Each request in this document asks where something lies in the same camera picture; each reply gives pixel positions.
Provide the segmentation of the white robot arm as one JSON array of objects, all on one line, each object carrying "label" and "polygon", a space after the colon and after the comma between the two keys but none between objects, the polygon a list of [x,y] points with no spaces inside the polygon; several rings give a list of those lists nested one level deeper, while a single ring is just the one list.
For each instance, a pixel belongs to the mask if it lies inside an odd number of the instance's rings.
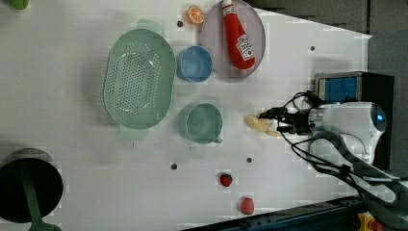
[{"label": "white robot arm", "polygon": [[383,225],[407,231],[407,180],[373,165],[388,126],[381,107],[372,102],[325,104],[297,112],[280,107],[258,118],[277,121],[281,134],[305,136],[305,160],[316,171],[352,187]]}]

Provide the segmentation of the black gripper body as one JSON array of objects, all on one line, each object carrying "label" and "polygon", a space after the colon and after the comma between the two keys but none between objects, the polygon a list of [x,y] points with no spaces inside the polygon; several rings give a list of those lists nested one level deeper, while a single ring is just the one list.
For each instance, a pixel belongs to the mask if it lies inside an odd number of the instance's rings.
[{"label": "black gripper body", "polygon": [[309,115],[307,113],[289,113],[286,108],[281,108],[277,120],[278,132],[293,135],[310,135],[312,133],[309,125]]}]

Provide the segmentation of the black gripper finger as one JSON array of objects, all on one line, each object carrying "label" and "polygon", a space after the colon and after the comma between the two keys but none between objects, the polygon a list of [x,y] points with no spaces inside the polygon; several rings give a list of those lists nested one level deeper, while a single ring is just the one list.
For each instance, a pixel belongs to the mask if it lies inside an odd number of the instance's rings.
[{"label": "black gripper finger", "polygon": [[283,114],[282,108],[270,108],[263,113],[259,113],[259,119],[275,119]]}]

